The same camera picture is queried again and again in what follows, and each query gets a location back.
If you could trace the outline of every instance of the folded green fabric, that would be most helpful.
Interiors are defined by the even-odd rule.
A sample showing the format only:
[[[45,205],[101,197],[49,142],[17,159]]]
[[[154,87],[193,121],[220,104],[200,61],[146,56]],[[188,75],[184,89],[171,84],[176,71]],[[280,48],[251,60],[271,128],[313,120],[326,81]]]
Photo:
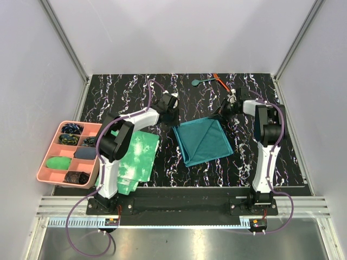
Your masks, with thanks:
[[[217,120],[201,118],[182,123],[173,131],[187,167],[234,153]]]
[[[159,144],[159,136],[136,131],[131,136],[129,149],[118,168],[118,192],[129,195],[135,191],[139,181],[149,181]]]

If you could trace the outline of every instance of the teal towel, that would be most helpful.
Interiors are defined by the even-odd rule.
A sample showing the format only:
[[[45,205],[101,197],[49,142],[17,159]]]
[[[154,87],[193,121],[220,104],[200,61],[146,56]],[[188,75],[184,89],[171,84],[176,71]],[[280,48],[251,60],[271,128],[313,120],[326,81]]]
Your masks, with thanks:
[[[234,153],[217,120],[201,118],[182,123],[173,131],[187,167]]]

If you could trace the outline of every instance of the white wall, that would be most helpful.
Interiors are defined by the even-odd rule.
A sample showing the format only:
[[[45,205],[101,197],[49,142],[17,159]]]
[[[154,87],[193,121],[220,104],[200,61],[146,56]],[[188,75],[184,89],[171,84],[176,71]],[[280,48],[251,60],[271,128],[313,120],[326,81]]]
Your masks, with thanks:
[[[347,255],[347,1],[326,1],[280,86],[317,195]]]
[[[0,35],[0,258],[15,260],[49,188],[36,172],[82,80],[38,0],[1,1]]]
[[[50,0],[88,74],[275,73],[314,0]]]

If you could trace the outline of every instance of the metallic floor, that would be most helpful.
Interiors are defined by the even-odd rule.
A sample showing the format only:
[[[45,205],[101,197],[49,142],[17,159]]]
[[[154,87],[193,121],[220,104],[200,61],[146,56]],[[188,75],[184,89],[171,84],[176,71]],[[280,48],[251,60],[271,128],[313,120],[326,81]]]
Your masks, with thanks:
[[[279,227],[279,219],[269,220],[269,230]],[[88,254],[99,254],[108,239],[92,229],[70,229],[77,248]],[[99,259],[328,259],[318,226],[313,219],[293,219],[276,234],[241,235],[227,230],[118,229],[112,233],[117,244]],[[87,259],[70,248],[63,228],[47,229],[40,260]]]

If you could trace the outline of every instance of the spoon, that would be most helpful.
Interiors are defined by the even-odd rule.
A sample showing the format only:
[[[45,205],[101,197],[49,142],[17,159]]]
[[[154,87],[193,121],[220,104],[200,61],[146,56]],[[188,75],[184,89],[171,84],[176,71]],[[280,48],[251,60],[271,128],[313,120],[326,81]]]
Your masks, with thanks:
[[[212,79],[207,79],[207,80],[193,80],[193,81],[191,82],[191,84],[192,84],[194,87],[196,87],[196,86],[199,85],[201,82],[210,81],[210,80],[217,80],[217,79],[219,79],[219,77],[214,77],[214,78],[212,78]]]

